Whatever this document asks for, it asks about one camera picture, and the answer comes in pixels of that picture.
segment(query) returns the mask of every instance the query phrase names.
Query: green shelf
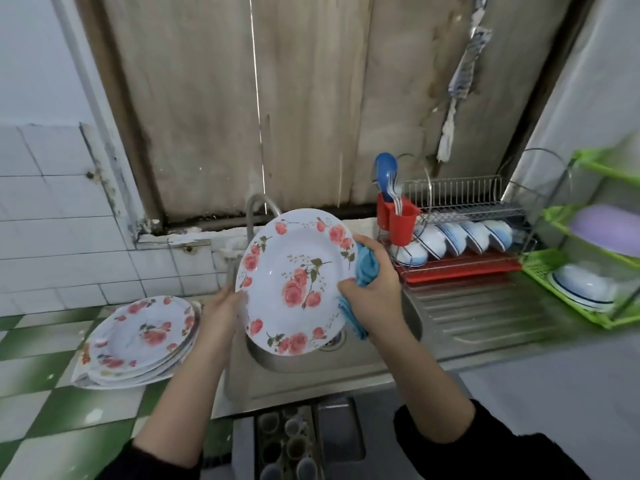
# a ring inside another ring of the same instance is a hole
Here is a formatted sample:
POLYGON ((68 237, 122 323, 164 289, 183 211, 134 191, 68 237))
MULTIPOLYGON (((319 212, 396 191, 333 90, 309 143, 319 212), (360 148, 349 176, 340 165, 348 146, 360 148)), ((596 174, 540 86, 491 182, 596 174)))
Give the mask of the green shelf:
POLYGON ((555 227, 565 235, 571 235, 576 239, 580 239, 582 242, 586 242, 588 245, 592 246, 593 248, 596 248, 601 253, 617 261, 620 261, 626 264, 627 266, 630 266, 633 269, 640 269, 640 258, 632 258, 629 256, 624 256, 622 254, 615 253, 613 251, 608 251, 599 246, 596 246, 595 244, 585 241, 580 237, 571 233, 571 231, 569 230, 569 227, 567 227, 567 223, 571 222, 573 215, 583 207, 584 207, 583 205, 558 205, 556 207, 549 207, 548 209, 544 209, 542 211, 542 217, 544 217, 544 219, 549 224, 551 224, 553 227, 555 227))
POLYGON ((640 175, 624 173, 624 170, 617 170, 604 163, 608 154, 612 151, 612 148, 583 148, 573 153, 572 160, 580 167, 588 168, 606 177, 624 180, 631 185, 640 187, 640 175))
POLYGON ((589 310, 581 308, 574 301, 570 300, 564 294, 560 293, 560 291, 556 290, 556 288, 554 288, 553 285, 549 283, 547 275, 551 271, 559 268, 567 262, 568 259, 566 255, 562 251, 556 249, 525 253, 521 258, 523 273, 530 276, 533 280, 538 282, 540 286, 556 295, 556 297, 560 298, 590 322, 608 329, 615 326, 640 321, 640 306, 630 306, 624 311, 622 317, 613 321, 607 314, 591 312, 589 310))

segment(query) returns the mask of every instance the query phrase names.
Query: black sleeve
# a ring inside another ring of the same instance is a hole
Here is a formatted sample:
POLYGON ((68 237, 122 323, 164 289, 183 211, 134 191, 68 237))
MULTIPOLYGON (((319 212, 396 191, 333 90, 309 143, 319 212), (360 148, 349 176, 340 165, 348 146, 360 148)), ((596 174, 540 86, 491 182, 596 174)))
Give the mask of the black sleeve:
POLYGON ((560 446, 540 433, 516 436, 473 401, 476 415, 457 441, 437 444, 418 432, 406 406, 394 419, 396 439, 424 478, 588 479, 560 446))
POLYGON ((136 448, 130 440, 95 480, 198 480, 202 454, 194 468, 182 468, 136 448))

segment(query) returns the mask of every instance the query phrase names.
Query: forearm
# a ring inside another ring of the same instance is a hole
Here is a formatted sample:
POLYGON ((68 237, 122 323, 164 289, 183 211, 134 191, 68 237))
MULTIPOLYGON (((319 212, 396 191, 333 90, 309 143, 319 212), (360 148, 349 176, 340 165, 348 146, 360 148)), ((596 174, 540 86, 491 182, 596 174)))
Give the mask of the forearm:
POLYGON ((196 342, 135 438, 137 448, 174 465, 196 465, 226 363, 221 348, 196 342))
POLYGON ((372 337, 371 341, 393 375, 420 433, 436 443, 459 439, 473 421, 474 405, 428 350, 407 327, 372 337))

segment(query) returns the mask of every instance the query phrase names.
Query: white tiled wall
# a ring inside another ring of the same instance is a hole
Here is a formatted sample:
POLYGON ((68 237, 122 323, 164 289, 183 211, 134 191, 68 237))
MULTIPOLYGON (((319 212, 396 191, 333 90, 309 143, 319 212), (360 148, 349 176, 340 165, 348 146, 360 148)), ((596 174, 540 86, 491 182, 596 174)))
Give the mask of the white tiled wall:
POLYGON ((78 127, 0 125, 0 316, 213 292, 214 249, 127 251, 78 127))

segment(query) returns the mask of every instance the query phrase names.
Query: dish towel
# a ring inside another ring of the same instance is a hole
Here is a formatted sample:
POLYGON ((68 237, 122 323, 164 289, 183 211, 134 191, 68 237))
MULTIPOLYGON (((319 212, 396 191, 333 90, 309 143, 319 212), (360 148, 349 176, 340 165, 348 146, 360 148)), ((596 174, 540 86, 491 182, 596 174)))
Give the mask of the dish towel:
MULTIPOLYGON (((356 262, 356 284, 360 287, 367 286, 370 282, 376 279, 380 265, 378 260, 373 254, 373 251, 368 247, 358 243, 358 261, 356 262)), ((354 332, 359 339, 364 340, 369 333, 364 330, 364 327, 358 322, 356 316, 353 314, 351 305, 347 301, 347 298, 340 295, 339 305, 346 320, 353 327, 354 332)))

